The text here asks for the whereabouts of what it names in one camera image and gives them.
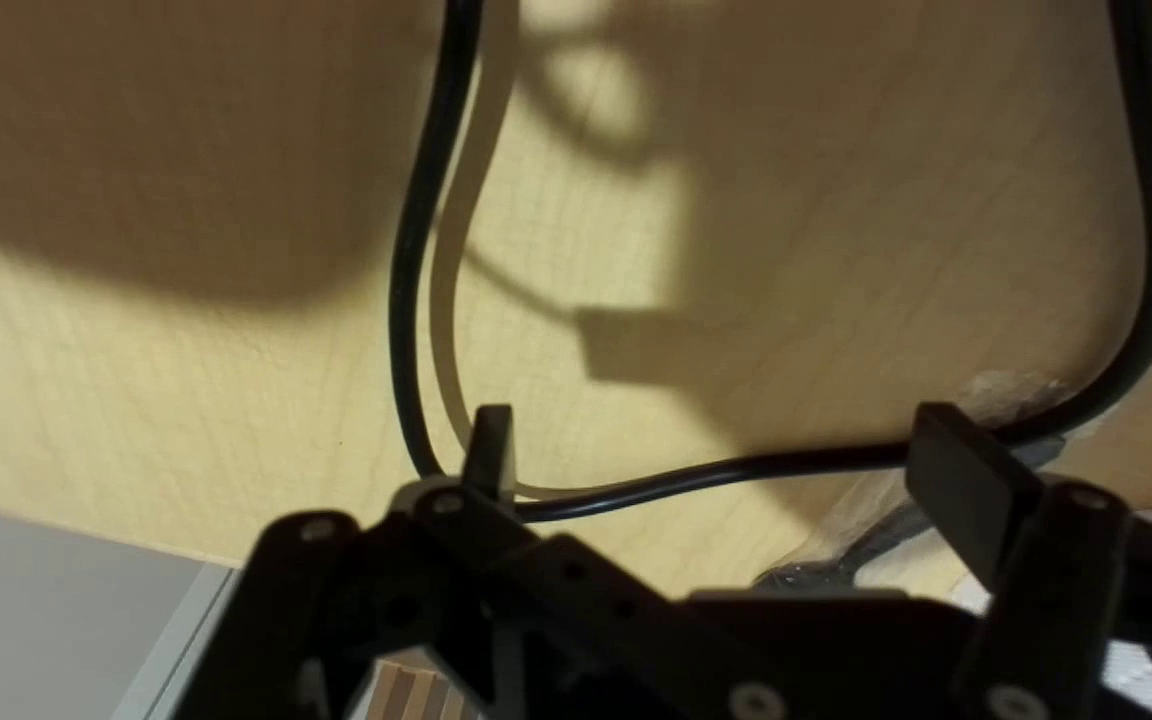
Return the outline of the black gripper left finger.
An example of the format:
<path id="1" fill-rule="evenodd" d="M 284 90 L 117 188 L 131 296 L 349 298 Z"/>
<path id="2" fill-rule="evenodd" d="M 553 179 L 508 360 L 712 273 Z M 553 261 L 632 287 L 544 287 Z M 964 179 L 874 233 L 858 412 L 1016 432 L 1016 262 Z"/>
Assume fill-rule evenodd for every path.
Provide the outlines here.
<path id="1" fill-rule="evenodd" d="M 685 720 L 614 627 L 616 584 L 522 525 L 511 412 L 490 402 L 465 467 L 402 489 L 379 525 L 269 525 L 171 720 L 349 720 L 394 650 L 431 655 L 490 720 Z"/>

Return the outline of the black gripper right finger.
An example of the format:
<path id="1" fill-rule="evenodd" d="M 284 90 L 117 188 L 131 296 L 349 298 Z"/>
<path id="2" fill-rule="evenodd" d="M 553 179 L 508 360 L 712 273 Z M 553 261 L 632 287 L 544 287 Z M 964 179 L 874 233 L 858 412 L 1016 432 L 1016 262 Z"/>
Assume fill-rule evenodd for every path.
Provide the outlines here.
<path id="1" fill-rule="evenodd" d="M 969 720 L 1152 720 L 1105 684 L 1116 638 L 1152 659 L 1148 514 L 1031 471 L 957 402 L 915 408 L 904 484 L 990 591 L 951 673 Z"/>

